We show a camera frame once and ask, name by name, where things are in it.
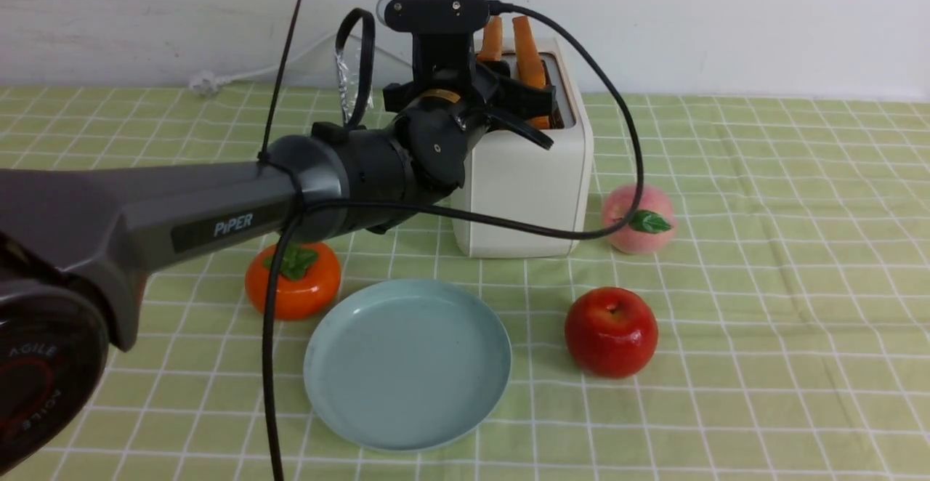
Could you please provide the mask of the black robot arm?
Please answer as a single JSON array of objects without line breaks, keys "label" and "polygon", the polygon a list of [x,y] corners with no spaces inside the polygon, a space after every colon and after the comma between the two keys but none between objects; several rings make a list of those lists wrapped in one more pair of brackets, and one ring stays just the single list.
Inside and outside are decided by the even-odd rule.
[{"label": "black robot arm", "polygon": [[393,119],[381,129],[317,121],[255,162],[3,169],[2,471],[89,402],[110,345],[135,345],[159,270],[275,230],[316,243],[418,213],[542,233],[439,202],[463,187],[466,157],[491,130],[552,147],[529,120],[556,110],[554,87],[523,84],[498,61],[416,75],[383,100]]}]

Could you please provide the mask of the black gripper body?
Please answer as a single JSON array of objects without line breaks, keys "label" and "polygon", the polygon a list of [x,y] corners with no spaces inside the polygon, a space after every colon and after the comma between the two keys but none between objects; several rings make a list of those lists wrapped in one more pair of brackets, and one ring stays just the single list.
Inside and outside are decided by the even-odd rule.
[{"label": "black gripper body", "polygon": [[383,88],[383,107],[395,114],[391,130],[410,156],[414,177],[432,192],[464,186],[465,157],[488,132],[484,103],[451,88],[413,94],[414,81]]}]

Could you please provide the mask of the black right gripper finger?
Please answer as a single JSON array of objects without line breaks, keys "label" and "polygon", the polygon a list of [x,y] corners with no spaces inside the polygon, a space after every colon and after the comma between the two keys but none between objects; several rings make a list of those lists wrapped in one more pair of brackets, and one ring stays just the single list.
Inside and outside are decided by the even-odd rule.
[{"label": "black right gripper finger", "polygon": [[551,118],[557,110],[557,90],[549,83],[545,64],[537,61],[531,70],[530,81],[522,80],[518,67],[507,61],[494,62],[494,73],[498,80],[494,106],[522,119]]}]

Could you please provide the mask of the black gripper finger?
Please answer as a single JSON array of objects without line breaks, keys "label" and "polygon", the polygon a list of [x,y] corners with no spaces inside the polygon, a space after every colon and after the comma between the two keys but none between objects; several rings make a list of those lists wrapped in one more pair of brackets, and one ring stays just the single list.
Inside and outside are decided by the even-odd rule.
[{"label": "black gripper finger", "polygon": [[531,126],[525,119],[516,116],[516,114],[511,111],[499,108],[486,108],[485,116],[486,119],[489,120],[489,127],[491,130],[508,131],[518,134],[519,137],[542,147],[544,150],[550,150],[554,146],[554,140],[547,134]]}]

